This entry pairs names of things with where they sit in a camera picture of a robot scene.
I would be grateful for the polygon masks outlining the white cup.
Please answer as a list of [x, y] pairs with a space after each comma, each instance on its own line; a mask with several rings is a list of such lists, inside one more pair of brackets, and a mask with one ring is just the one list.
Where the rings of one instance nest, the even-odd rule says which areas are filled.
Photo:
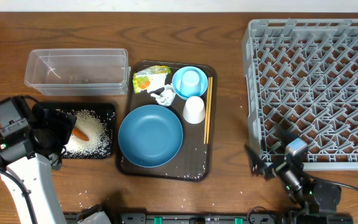
[[183, 118], [190, 124], [198, 124], [205, 118], [204, 101], [198, 96], [189, 97], [183, 108]]

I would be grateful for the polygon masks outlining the wooden chopstick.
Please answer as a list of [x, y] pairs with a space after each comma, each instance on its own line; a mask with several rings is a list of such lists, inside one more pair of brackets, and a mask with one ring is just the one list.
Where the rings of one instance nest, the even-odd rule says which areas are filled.
[[204, 144], [207, 144], [207, 130], [208, 130], [208, 114], [209, 114], [209, 91], [211, 88], [211, 78], [208, 77], [208, 87], [207, 87], [207, 94], [206, 94], [206, 106], [205, 106], [205, 119], [204, 119]]
[[208, 99], [207, 99], [207, 117], [206, 117], [206, 144], [209, 143], [209, 127], [211, 120], [211, 103], [212, 103], [212, 90], [213, 90], [213, 77], [209, 77], [208, 84]]

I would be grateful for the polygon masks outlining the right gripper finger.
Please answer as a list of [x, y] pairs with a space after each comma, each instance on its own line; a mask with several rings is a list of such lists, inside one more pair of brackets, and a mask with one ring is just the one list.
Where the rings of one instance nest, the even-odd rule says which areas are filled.
[[249, 158], [251, 174], [254, 176], [261, 176], [265, 178], [265, 171], [267, 168], [266, 164], [248, 145], [245, 145], [245, 150]]
[[293, 142], [294, 140], [299, 138], [298, 135], [296, 135], [286, 129], [283, 129], [279, 125], [276, 125], [275, 127], [276, 127], [277, 137], [284, 146], [287, 146], [288, 144], [290, 144], [291, 142]]

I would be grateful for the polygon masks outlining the orange carrot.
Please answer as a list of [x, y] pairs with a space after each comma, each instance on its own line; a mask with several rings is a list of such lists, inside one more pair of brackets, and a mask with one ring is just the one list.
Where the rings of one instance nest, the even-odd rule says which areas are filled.
[[89, 141], [89, 137], [84, 132], [82, 132], [80, 129], [78, 129], [77, 127], [73, 128], [72, 135], [76, 136], [77, 138], [79, 138], [82, 141]]

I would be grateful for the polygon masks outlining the pile of white rice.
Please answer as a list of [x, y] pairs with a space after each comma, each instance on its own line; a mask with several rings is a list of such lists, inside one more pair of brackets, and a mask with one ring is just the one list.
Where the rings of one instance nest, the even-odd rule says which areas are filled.
[[65, 110], [76, 116], [75, 127], [84, 132], [89, 141], [82, 141], [71, 135], [65, 159], [106, 159], [112, 154], [112, 135], [114, 131], [115, 112], [104, 110]]

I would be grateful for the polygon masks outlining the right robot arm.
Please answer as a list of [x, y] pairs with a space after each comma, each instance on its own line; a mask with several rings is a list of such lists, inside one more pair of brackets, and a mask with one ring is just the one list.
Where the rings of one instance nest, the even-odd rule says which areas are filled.
[[279, 143], [284, 147], [283, 158], [266, 165], [249, 146], [251, 173], [265, 180], [279, 178], [290, 200], [300, 208], [291, 208], [277, 223], [332, 223], [341, 199], [341, 188], [323, 180], [307, 177], [303, 159], [308, 144], [301, 137], [278, 128]]

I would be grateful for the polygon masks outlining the light blue cup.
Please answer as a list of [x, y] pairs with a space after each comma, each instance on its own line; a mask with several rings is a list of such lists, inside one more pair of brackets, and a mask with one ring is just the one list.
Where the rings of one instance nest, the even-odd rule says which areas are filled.
[[189, 98], [198, 96], [201, 90], [201, 81], [199, 74], [194, 70], [186, 71], [180, 81], [180, 93]]

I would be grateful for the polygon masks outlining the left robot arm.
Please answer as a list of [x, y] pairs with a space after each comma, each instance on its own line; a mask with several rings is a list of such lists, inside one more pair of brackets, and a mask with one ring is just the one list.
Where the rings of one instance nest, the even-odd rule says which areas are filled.
[[73, 115], [29, 108], [22, 99], [0, 102], [0, 175], [21, 223], [66, 223], [52, 171], [62, 166], [75, 122]]

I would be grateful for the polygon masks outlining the dark blue plate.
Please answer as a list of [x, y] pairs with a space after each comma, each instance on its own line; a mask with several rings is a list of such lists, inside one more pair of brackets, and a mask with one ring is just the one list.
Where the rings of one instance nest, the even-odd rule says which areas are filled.
[[124, 157], [146, 168], [162, 166], [179, 152], [183, 126], [174, 112], [160, 105], [145, 105], [123, 120], [118, 143]]

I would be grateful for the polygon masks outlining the light blue bowl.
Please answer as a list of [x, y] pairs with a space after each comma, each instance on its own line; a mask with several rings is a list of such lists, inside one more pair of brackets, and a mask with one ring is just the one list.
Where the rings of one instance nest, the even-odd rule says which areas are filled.
[[186, 71], [189, 71], [189, 70], [194, 70], [196, 71], [199, 76], [200, 76], [200, 81], [201, 81], [201, 90], [200, 90], [200, 93], [198, 94], [198, 96], [201, 96], [205, 93], [205, 91], [207, 90], [207, 87], [208, 87], [208, 78], [205, 74], [204, 71], [202, 71], [200, 68], [197, 68], [197, 67], [192, 67], [192, 66], [187, 66], [187, 67], [183, 67], [183, 68], [180, 68], [179, 70], [177, 70], [174, 75], [173, 75], [173, 78], [172, 78], [172, 86], [173, 86], [173, 89], [175, 91], [175, 93], [182, 99], [184, 100], [187, 100], [188, 98], [184, 97], [181, 93], [180, 93], [180, 81], [181, 81], [181, 78], [183, 76], [183, 74], [186, 72]]

